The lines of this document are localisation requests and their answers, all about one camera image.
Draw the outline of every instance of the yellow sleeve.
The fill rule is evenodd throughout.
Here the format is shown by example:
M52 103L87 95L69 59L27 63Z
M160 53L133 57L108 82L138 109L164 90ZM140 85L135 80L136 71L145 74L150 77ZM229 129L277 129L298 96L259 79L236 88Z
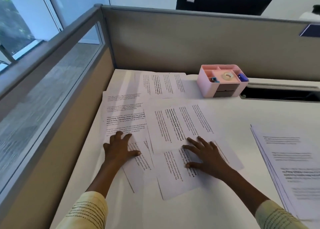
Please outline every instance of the yellow sleeve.
M108 207L102 194L94 191L83 193L57 229L104 229Z
M272 200L266 200L258 207L255 218L261 229L308 229Z

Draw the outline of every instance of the stack of paper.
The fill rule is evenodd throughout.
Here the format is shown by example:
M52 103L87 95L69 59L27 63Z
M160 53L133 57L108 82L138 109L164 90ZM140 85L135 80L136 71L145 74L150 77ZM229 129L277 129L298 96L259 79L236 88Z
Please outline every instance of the stack of paper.
M243 168L232 149L214 131L212 110L208 110L204 101L153 105L155 99L163 98L180 98L183 102L181 98L188 97L186 90L191 89L185 77L185 73L127 71L119 89L103 92L102 141L108 143L110 136L121 130L124 135L133 134L128 149L141 151L141 156L123 166L134 192L158 179L163 199L170 199L214 181L198 170L185 168L189 161L201 162L182 148L187 144L187 137L196 140L200 135L208 142L215 142L231 167Z
M320 156L301 132L251 127L284 208L300 220L320 219Z

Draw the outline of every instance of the desk surface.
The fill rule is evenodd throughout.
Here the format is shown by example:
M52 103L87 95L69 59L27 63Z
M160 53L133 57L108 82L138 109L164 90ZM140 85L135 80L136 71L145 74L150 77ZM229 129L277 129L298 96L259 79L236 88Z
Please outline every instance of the desk surface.
M116 70L108 88L121 83L123 70ZM187 78L195 83L197 75ZM254 83L318 86L320 82L250 79ZM257 144L250 124L265 127L279 125L299 127L320 144L319 103L243 100L240 97L208 99L217 115L218 127L232 133L227 142L244 165L240 173L262 193L282 205ZM101 106L70 177L51 229L54 229L74 202L87 189L104 159L99 142ZM254 217L241 200L223 182L211 188L197 188L163 201L157 181L143 191L133 193L121 169L107 195L109 214L106 228L243 228L258 229ZM318 223L307 223L310 229Z

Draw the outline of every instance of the pink desk organizer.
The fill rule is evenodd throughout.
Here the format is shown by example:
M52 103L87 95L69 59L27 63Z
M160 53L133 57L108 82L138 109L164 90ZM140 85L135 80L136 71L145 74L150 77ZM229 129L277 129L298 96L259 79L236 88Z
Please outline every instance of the pink desk organizer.
M202 65L197 79L202 96L204 98L237 97L248 84L239 80L240 73L244 74L234 64ZM212 77L219 82L211 82Z

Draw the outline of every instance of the person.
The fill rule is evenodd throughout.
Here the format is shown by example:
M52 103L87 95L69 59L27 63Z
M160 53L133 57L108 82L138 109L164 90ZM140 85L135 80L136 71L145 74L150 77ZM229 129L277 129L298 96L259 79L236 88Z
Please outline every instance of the person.
M118 170L132 157L139 156L138 150L128 151L131 134L121 138L118 131L110 137L110 143L103 144L105 160L87 191L70 209L57 229L103 229L108 208L106 195ZM188 162L186 168L199 169L225 182L242 200L255 217L261 229L307 229L297 218L262 194L221 157L213 142L207 143L201 137L199 142L187 138L191 145L183 148L196 154L202 163Z

